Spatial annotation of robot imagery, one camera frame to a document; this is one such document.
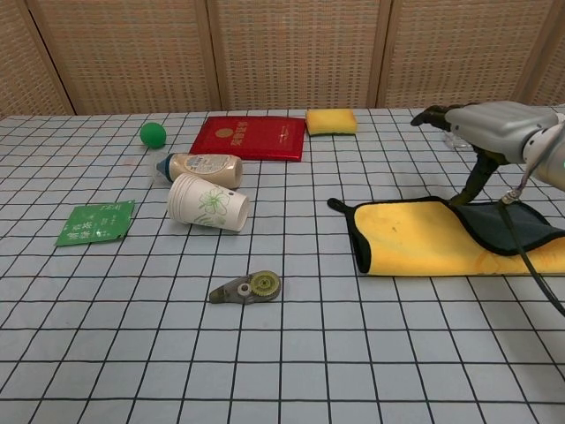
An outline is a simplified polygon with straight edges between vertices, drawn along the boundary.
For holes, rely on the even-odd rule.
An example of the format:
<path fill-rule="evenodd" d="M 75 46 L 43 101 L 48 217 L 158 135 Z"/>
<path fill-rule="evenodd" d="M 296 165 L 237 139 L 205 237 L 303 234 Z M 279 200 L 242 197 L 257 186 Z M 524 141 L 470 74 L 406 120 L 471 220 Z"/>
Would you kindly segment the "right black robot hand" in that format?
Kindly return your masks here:
<path fill-rule="evenodd" d="M 473 201 L 502 165 L 523 164 L 519 185 L 502 201 L 517 201 L 529 178 L 564 189 L 564 115 L 520 102 L 497 101 L 449 106 L 433 105 L 412 120 L 412 126 L 431 125 L 452 133 L 472 146 L 477 161 L 464 189 L 450 203 Z"/>

